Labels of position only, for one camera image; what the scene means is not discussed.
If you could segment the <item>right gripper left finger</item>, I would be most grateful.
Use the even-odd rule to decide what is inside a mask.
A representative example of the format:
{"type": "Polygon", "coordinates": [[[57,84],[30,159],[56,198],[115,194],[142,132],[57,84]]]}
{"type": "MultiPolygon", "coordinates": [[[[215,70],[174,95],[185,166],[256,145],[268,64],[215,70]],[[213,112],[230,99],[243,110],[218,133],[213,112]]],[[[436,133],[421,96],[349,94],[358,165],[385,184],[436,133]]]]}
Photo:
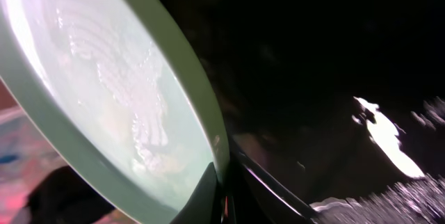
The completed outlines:
{"type": "Polygon", "coordinates": [[[69,166],[49,173],[26,198],[12,224],[89,224],[115,207],[69,166]]]}

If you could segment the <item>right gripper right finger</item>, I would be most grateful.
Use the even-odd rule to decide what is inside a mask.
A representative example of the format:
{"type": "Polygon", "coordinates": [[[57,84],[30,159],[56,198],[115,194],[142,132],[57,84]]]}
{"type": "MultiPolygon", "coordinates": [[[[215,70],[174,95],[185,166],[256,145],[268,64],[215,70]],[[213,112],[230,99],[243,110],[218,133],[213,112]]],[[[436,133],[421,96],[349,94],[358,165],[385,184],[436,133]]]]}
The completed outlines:
{"type": "Polygon", "coordinates": [[[194,192],[171,224],[219,224],[222,193],[213,162],[209,163],[194,192]]]}

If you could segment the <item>mint green plate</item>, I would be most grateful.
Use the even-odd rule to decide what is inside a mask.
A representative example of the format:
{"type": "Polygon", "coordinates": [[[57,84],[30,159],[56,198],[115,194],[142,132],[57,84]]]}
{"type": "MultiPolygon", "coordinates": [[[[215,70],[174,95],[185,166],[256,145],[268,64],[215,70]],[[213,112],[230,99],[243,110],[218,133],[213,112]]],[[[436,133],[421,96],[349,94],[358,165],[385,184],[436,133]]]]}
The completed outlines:
{"type": "Polygon", "coordinates": [[[211,84],[159,0],[1,0],[1,80],[52,147],[137,223],[170,223],[229,146],[211,84]]]}

